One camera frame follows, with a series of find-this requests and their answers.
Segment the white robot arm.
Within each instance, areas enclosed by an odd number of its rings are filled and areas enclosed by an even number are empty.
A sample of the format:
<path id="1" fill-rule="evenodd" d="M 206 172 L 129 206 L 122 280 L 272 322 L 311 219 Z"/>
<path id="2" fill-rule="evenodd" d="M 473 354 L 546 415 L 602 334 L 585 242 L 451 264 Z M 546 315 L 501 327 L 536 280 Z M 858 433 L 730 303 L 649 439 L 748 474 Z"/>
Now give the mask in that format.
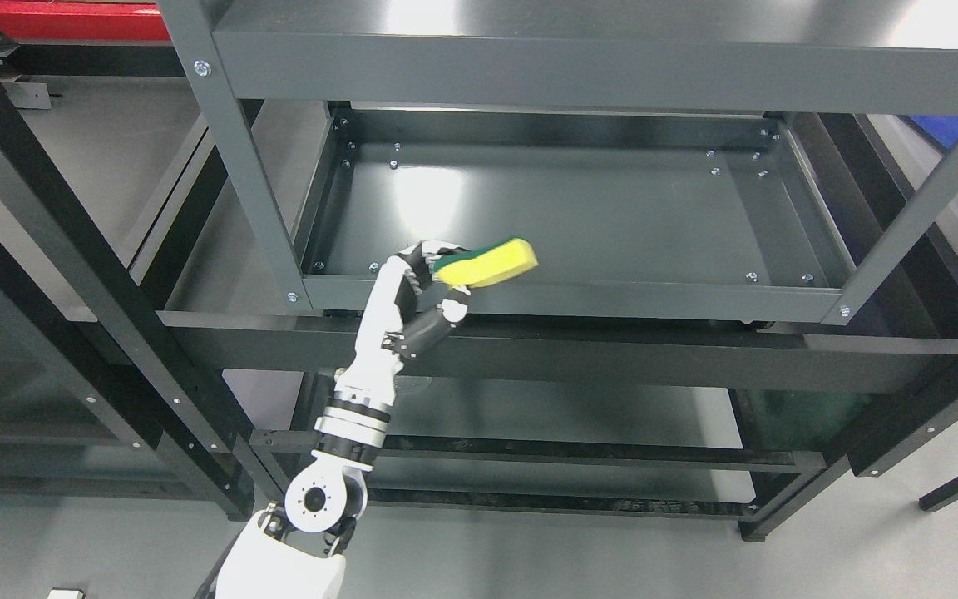
<path id="1" fill-rule="evenodd" d="M 368 507 L 366 474 L 383 447 L 396 392 L 335 390 L 314 422 L 312 462 L 242 531 L 197 598 L 336 598 L 348 546 Z"/>

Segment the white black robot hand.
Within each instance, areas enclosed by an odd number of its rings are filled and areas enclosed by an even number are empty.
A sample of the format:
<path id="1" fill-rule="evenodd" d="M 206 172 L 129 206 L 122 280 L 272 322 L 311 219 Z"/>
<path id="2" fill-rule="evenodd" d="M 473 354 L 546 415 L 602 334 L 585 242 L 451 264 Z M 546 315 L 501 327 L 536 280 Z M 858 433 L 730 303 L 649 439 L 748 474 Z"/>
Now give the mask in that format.
<path id="1" fill-rule="evenodd" d="M 467 317 L 467 287 L 451 287 L 436 306 L 418 310 L 422 293 L 438 282 L 437 266 L 464 251 L 445 241 L 421 241 L 380 266 L 358 326 L 356 356 L 336 379 L 335 407 L 387 417 L 396 398 L 394 379 L 403 365 L 448 337 Z"/>

